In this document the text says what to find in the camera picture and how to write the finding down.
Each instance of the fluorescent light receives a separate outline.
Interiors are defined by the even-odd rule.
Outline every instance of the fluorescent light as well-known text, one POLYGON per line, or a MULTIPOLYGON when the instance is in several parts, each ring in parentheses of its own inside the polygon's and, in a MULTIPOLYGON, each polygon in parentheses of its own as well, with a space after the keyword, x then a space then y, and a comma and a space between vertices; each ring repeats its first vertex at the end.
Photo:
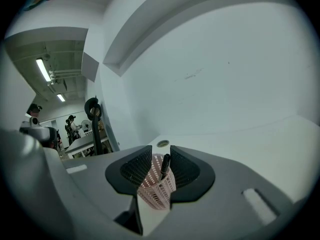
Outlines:
POLYGON ((58 94, 57 96, 58 96, 58 98, 59 98, 62 102, 65 102, 65 99, 64 99, 64 97, 62 97, 61 94, 58 94))
POLYGON ((42 59, 39 58, 39 59, 36 59, 35 61, 36 61, 36 63, 38 64, 38 67, 39 67, 39 69, 40 69, 40 71, 41 71, 44 79, 45 79, 47 82, 50 82, 50 81, 51 81, 51 78, 50 78, 50 76, 48 75, 48 72, 47 72, 47 70, 46 70, 46 68, 45 68, 45 65, 44 65, 44 62, 42 61, 42 59))

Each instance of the black pen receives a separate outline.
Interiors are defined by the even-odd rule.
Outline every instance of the black pen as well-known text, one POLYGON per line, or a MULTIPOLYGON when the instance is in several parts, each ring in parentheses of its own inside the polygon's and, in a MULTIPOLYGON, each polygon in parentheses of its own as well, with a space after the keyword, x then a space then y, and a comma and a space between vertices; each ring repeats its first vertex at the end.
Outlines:
POLYGON ((167 176, 168 169, 169 169, 169 163, 170 163, 170 155, 169 154, 165 154, 165 156, 163 158, 163 161, 162 161, 160 175, 159 175, 159 178, 158 178, 159 182, 161 180, 163 180, 167 176))

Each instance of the pink mesh pen holder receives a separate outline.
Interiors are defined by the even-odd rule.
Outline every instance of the pink mesh pen holder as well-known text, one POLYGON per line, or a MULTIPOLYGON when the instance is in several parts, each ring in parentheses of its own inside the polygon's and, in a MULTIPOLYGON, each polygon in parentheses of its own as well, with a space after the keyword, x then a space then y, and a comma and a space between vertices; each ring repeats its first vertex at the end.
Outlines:
POLYGON ((158 182, 163 159, 162 154, 152 155, 151 169, 137 192, 150 207, 156 210, 170 209, 170 194, 176 191, 175 177, 170 168, 168 174, 158 182))

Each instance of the white slot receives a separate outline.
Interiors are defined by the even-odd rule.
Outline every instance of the white slot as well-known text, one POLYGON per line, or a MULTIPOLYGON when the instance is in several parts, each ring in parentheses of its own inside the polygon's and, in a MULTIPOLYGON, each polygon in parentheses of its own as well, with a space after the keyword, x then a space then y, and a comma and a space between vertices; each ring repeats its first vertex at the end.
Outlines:
POLYGON ((243 191, 242 194, 264 226, 273 222, 277 218, 274 211, 253 188, 243 191))
POLYGON ((68 168, 68 169, 66 169, 66 172, 68 174, 73 174, 73 173, 76 173, 76 172, 83 171, 83 170, 85 170, 87 168, 88 167, 85 164, 82 164, 82 165, 79 165, 79 166, 68 168))

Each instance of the desk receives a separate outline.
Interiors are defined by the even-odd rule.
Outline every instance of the desk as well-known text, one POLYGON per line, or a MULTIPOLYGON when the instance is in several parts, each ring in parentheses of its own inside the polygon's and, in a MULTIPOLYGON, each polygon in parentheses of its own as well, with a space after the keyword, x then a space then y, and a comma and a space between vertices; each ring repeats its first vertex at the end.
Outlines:
MULTIPOLYGON (((105 142, 108 137, 105 131, 100 131, 101 142, 105 142)), ((73 155, 81 152, 82 156, 85 157, 84 150, 89 149, 94 146, 94 135, 90 134, 82 138, 76 139, 69 148, 65 151, 70 159, 73 159, 73 155)))
POLYGON ((85 136, 91 135, 92 134, 92 130, 86 131, 84 132, 85 136))
POLYGON ((294 115, 274 123, 234 132, 204 135, 160 135, 152 153, 170 153, 170 145, 238 161, 282 190, 293 202, 313 188, 320 165, 320 127, 294 115), (168 140, 165 147, 157 143, 168 140))

